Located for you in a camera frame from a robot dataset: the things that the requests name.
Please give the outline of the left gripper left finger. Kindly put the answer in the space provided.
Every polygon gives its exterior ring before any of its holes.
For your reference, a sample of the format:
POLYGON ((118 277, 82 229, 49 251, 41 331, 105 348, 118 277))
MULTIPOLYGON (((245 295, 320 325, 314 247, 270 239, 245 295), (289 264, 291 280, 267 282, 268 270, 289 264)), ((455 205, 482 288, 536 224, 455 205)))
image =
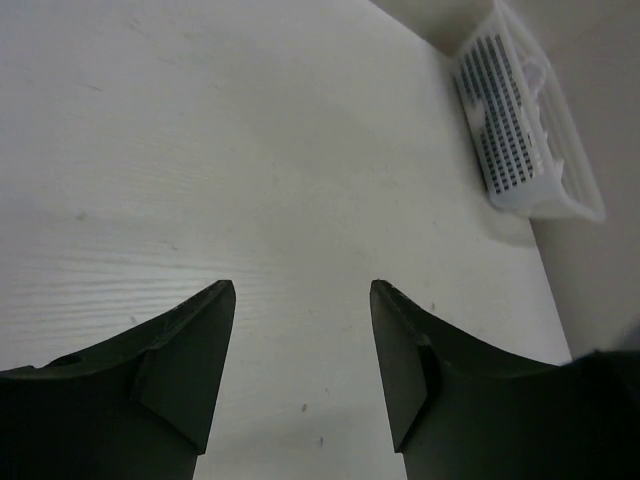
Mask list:
POLYGON ((234 285, 221 280, 108 340, 3 371, 2 477, 192 478, 234 311, 234 285))

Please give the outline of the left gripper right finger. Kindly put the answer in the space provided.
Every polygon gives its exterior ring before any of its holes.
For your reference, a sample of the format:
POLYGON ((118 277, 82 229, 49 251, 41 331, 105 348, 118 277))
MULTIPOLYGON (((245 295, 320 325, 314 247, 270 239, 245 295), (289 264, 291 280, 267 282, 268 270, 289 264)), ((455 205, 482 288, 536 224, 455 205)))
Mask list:
POLYGON ((394 450, 411 479, 635 479, 639 355, 551 365, 492 346, 384 280, 370 289, 394 450))

